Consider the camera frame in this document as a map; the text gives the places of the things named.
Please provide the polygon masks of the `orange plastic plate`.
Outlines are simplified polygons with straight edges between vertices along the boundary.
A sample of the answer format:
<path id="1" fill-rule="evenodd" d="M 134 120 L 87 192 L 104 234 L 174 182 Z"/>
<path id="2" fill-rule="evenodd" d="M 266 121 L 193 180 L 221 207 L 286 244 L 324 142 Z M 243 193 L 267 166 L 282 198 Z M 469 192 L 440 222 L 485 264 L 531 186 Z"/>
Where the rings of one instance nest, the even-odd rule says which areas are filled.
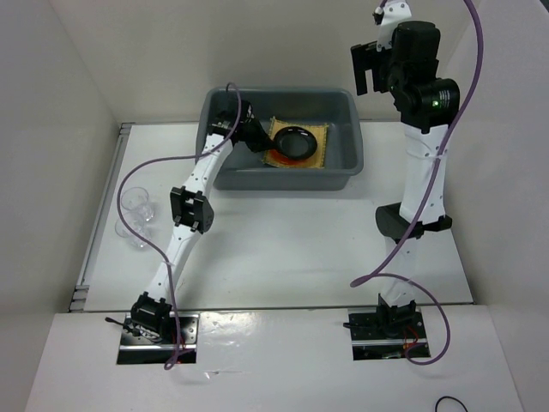
<path id="1" fill-rule="evenodd" d="M 283 154 L 280 154 L 279 152 L 275 150 L 269 150 L 265 161 L 274 167 L 314 167 L 316 165 L 315 156 L 312 156 L 305 160 L 292 160 L 284 156 Z"/>

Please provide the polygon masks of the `black round plate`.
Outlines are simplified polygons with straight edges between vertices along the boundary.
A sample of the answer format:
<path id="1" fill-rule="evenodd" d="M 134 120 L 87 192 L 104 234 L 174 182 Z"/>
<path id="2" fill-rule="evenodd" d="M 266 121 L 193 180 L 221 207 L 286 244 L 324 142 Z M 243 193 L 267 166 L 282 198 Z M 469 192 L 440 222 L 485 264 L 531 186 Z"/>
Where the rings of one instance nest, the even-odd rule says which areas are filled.
<path id="1" fill-rule="evenodd" d="M 292 161 L 311 158 L 317 151 L 317 139 L 299 126 L 287 126 L 274 135 L 274 149 Z"/>

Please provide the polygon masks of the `woven bamboo mat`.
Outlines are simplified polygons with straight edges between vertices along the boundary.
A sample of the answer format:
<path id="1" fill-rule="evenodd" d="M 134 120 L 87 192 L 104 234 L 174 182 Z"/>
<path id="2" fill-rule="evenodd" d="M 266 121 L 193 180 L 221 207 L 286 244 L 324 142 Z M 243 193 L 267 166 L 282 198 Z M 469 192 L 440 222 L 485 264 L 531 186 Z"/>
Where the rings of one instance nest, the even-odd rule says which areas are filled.
<path id="1" fill-rule="evenodd" d="M 270 121 L 270 126 L 268 130 L 269 137 L 274 140 L 275 133 L 278 132 L 280 129 L 287 127 L 287 126 L 299 126 L 302 127 L 308 131 L 310 131 L 314 137 L 317 139 L 317 151 L 313 155 L 315 156 L 316 165 L 314 167 L 307 167 L 307 169 L 319 169 L 323 168 L 324 166 L 324 158 L 325 158 L 325 151 L 326 151 L 326 145 L 327 145 L 327 135 L 328 135 L 328 128 L 329 126 L 327 124 L 295 124 L 291 122 L 286 122 L 279 120 L 278 118 L 272 117 Z M 267 155 L 269 150 L 267 150 L 262 155 L 262 163 L 269 165 L 265 161 L 265 157 Z M 305 167 L 279 167 L 279 168 L 305 168 Z"/>

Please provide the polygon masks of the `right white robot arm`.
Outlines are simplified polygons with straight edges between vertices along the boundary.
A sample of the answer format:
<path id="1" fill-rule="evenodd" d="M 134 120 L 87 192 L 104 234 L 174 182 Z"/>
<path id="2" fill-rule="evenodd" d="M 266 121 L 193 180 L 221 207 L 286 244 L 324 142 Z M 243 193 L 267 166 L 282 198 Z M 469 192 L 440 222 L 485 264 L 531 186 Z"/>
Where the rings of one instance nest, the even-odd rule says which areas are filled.
<path id="1" fill-rule="evenodd" d="M 356 92 L 389 93 L 406 138 L 407 172 L 401 202 L 380 206 L 376 224 L 385 237 L 389 265 L 413 273 L 416 246 L 425 232 L 450 228 L 443 206 L 446 154 L 443 140 L 459 111 L 460 89 L 437 76 L 441 33 L 432 22 L 403 21 L 389 31 L 387 45 L 371 42 L 351 49 Z"/>

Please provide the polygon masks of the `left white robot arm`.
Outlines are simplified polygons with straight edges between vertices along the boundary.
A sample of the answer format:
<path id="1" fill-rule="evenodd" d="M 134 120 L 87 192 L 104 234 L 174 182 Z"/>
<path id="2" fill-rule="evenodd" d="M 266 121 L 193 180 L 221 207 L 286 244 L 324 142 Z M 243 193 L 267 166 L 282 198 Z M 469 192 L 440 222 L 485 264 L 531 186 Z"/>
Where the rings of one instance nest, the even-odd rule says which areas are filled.
<path id="1" fill-rule="evenodd" d="M 215 116 L 190 176 L 182 186 L 172 188 L 173 229 L 166 255 L 130 311 L 133 325 L 150 342 L 172 342 L 180 336 L 172 316 L 175 286 L 193 247 L 214 222 L 209 194 L 221 166 L 238 142 L 258 148 L 267 138 L 251 103 L 241 100 L 234 112 L 222 111 Z"/>

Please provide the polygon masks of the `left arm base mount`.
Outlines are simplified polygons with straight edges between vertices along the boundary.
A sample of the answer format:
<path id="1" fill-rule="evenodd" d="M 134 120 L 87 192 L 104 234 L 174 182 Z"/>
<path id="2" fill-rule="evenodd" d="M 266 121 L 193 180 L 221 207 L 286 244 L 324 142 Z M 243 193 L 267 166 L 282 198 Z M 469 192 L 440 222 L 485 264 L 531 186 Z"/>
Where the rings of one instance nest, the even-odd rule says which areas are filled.
<path id="1" fill-rule="evenodd" d="M 181 345 L 178 364 L 196 363 L 199 320 L 198 313 L 184 312 L 179 315 Z M 105 317 L 105 321 L 121 327 L 118 365 L 164 364 L 175 355 L 177 337 L 173 316 L 171 316 L 168 332 L 164 336 L 133 324 L 129 314 L 124 316 L 123 321 L 110 317 Z"/>

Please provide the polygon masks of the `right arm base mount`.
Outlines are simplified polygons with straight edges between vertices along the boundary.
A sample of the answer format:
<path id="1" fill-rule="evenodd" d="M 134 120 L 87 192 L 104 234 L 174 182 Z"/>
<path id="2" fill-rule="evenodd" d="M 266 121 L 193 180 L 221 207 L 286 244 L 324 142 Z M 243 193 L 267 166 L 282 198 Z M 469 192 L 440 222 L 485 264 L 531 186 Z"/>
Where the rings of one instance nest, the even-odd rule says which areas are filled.
<path id="1" fill-rule="evenodd" d="M 375 308 L 350 311 L 343 327 L 349 331 L 355 361 L 380 361 L 431 356 L 423 317 L 415 300 L 390 306 L 381 296 Z"/>

